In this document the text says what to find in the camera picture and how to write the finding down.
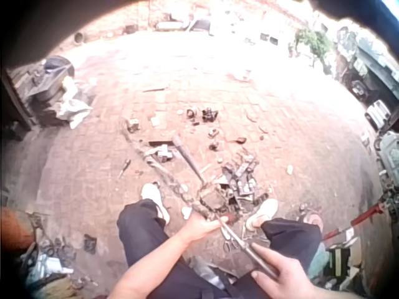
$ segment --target person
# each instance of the person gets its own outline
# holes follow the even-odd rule
[[[312,299],[358,298],[349,293],[323,290],[311,284],[305,271],[322,240],[318,226],[287,219],[273,219],[278,202],[264,201],[245,223],[247,230],[262,229],[271,241],[270,249],[252,244],[253,249],[279,271],[274,281],[252,271],[233,284],[240,298]],[[170,216],[159,189],[145,184],[142,200],[125,206],[117,221],[119,237],[130,267],[118,281],[109,299],[205,299],[236,298],[201,278],[181,258],[193,243],[221,227],[192,212],[186,224],[172,237],[164,232]]]

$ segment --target hand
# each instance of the hand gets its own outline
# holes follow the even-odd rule
[[[252,244],[252,247],[265,262],[275,266],[280,272],[277,282],[259,271],[253,271],[251,274],[256,283],[272,299],[311,299],[314,297],[316,288],[306,277],[298,260],[290,259],[257,244]]]
[[[222,217],[222,221],[227,222],[228,217]],[[185,226],[179,230],[177,235],[180,239],[189,245],[190,243],[200,240],[206,237],[209,233],[221,227],[221,223],[218,220],[207,221],[197,212],[191,211],[190,217],[188,218]]]

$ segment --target brick pavement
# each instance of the brick pavement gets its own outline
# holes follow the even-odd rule
[[[321,209],[326,231],[349,223],[380,195],[373,154],[360,141],[361,133],[370,130],[364,108],[337,82],[294,60],[267,56],[258,57],[252,81],[238,82],[231,72],[239,57],[226,55],[208,36],[182,35],[137,34],[65,53],[77,67],[76,78],[97,79],[97,98],[93,112],[75,130],[60,130],[42,172],[37,204],[52,210],[49,235],[64,234],[80,249],[79,267],[100,283],[95,293],[110,291],[126,269],[118,213],[138,200],[142,184],[156,179],[118,134],[121,116],[139,119],[135,140],[179,133],[200,167],[213,164],[205,172],[208,178],[219,174],[218,158],[227,161],[241,147],[226,141],[247,137],[244,147],[261,162],[255,171],[260,187],[272,187],[271,196],[280,202],[277,215],[292,217],[306,202]],[[141,92],[160,83],[167,83],[168,89]],[[219,110],[217,121],[193,128],[176,113],[192,105]],[[161,121],[156,128],[149,122],[154,114]],[[222,150],[217,153],[208,150],[211,127],[221,130]],[[126,158],[133,163],[115,181]],[[292,175],[286,173],[290,164]],[[198,188],[185,163],[176,159],[166,165],[190,192]],[[172,234],[183,225],[183,204],[169,190],[161,190],[171,214],[167,231]],[[98,255],[83,252],[84,233],[98,237]],[[214,235],[188,255],[201,252],[238,273],[247,271],[245,257],[225,257],[221,242]]]

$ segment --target white car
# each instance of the white car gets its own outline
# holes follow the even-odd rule
[[[374,127],[376,131],[382,128],[390,115],[391,112],[381,100],[377,100],[372,105],[370,105],[367,108],[366,113],[364,114],[366,119],[370,122],[370,124]]]

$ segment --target sneaker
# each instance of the sneaker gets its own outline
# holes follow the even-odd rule
[[[266,199],[257,212],[253,214],[248,220],[245,222],[245,228],[250,231],[254,232],[258,226],[254,227],[252,224],[255,220],[259,219],[262,217],[264,221],[271,220],[274,216],[274,214],[277,212],[277,208],[279,207],[279,202],[277,199],[274,198],[269,198]]]
[[[158,217],[165,220],[166,224],[169,223],[169,213],[162,204],[161,192],[156,185],[150,183],[145,184],[142,189],[142,199],[152,200],[156,204]]]

